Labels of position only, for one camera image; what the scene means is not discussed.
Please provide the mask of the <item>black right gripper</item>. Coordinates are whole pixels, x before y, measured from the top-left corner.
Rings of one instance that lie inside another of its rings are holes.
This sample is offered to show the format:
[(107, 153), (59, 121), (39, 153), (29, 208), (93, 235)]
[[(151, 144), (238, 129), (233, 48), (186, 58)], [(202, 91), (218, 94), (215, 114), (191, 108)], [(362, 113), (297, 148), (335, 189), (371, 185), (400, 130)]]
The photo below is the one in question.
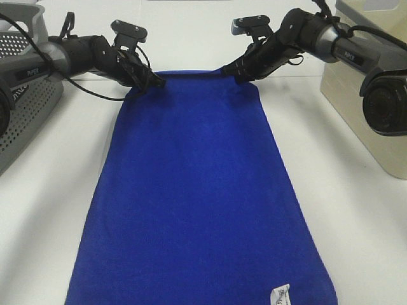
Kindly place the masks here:
[(222, 75), (234, 76), (237, 84), (260, 80), (301, 57), (304, 51), (296, 45), (296, 39), (305, 23), (305, 15), (299, 8), (290, 10), (271, 36), (253, 42), (241, 57), (222, 66)]

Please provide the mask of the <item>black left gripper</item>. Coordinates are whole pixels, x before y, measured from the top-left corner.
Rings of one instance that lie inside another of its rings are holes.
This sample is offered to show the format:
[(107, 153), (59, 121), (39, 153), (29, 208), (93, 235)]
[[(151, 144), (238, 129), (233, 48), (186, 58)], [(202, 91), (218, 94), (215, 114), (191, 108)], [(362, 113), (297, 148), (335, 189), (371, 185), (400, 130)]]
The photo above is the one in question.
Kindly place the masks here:
[(92, 61), (93, 74), (129, 87), (129, 95), (144, 93), (149, 87), (165, 86), (165, 79), (142, 63), (137, 54), (117, 50), (104, 36), (92, 38)]

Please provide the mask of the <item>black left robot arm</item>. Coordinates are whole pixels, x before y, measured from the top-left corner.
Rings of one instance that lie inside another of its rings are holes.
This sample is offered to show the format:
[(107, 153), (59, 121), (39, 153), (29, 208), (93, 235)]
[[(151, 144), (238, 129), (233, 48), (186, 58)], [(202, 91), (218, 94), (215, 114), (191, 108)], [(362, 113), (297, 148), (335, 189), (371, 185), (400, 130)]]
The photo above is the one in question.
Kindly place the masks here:
[(12, 91), (32, 82), (51, 82), (91, 72), (119, 84), (139, 89), (143, 94), (150, 87), (164, 87), (165, 80), (142, 63), (133, 50), (109, 45), (104, 36), (53, 38), (39, 53), (27, 53), (1, 59), (1, 134), (10, 123), (15, 110)]

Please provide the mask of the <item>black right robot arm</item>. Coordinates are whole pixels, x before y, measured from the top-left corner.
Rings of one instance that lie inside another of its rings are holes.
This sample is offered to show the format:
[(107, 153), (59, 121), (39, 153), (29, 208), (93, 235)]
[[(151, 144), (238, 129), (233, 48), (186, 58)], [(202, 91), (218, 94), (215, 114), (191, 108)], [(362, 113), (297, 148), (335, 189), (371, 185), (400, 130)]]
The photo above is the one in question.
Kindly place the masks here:
[(291, 9), (276, 31), (269, 21), (266, 15), (233, 20), (232, 34), (246, 34), (252, 43), (222, 74), (238, 83), (264, 79), (303, 53), (341, 61), (364, 75), (359, 95), (369, 127), (383, 136), (406, 135), (406, 43), (382, 30), (341, 23), (325, 4), (315, 14)]

